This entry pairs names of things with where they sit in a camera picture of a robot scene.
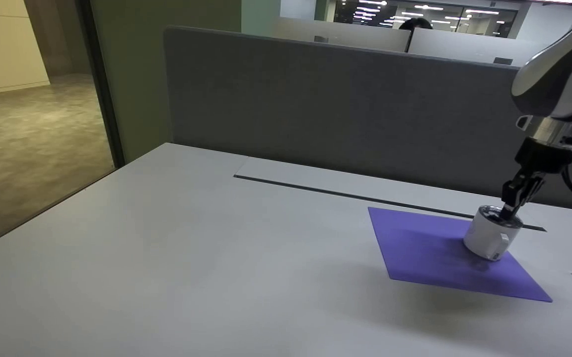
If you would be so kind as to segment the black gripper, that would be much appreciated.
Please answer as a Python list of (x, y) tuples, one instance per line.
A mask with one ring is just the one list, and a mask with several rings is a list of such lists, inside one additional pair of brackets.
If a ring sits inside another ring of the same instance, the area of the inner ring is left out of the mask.
[(501, 190), (507, 218), (515, 218), (519, 208), (529, 202), (545, 184), (543, 176), (529, 172), (561, 172), (572, 163), (572, 151), (525, 139), (517, 153), (517, 163), (523, 170), (509, 178)]

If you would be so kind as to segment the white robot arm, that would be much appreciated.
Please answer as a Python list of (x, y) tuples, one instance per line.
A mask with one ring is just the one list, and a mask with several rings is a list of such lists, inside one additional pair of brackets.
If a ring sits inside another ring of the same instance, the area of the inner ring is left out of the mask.
[(517, 153), (519, 172), (503, 184), (503, 220), (517, 216), (547, 174), (562, 174), (572, 190), (572, 28), (517, 71), (511, 97), (527, 139)]

